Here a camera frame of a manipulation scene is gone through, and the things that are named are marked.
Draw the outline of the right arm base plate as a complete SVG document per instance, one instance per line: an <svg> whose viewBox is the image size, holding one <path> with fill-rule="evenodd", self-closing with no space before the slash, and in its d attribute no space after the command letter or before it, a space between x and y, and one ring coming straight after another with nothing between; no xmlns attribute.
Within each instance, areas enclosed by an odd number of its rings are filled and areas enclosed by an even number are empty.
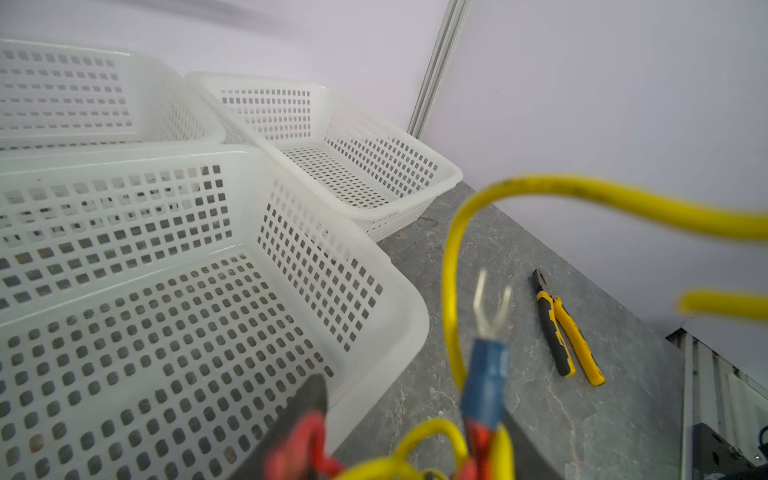
<svg viewBox="0 0 768 480"><path fill-rule="evenodd" d="M693 479L767 479L767 465L753 464L706 424L693 426L692 441Z"/></svg>

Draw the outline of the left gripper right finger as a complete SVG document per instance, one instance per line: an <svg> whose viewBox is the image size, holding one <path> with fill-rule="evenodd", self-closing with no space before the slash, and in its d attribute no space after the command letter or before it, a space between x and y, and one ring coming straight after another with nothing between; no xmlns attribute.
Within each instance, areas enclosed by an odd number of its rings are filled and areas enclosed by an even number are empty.
<svg viewBox="0 0 768 480"><path fill-rule="evenodd" d="M506 428L514 451L515 474L521 480L562 480L562 476L537 450L523 429L504 408L501 421Z"/></svg>

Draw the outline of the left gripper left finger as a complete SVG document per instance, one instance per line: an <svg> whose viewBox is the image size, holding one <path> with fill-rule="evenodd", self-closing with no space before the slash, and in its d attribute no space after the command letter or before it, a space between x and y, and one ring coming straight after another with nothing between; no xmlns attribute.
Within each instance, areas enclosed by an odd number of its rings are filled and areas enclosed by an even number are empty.
<svg viewBox="0 0 768 480"><path fill-rule="evenodd" d="M270 460L280 447L287 444L300 421L315 413L325 417L327 409L326 380L322 374L312 374L296 390L255 450L240 461L228 479L267 479Z"/></svg>

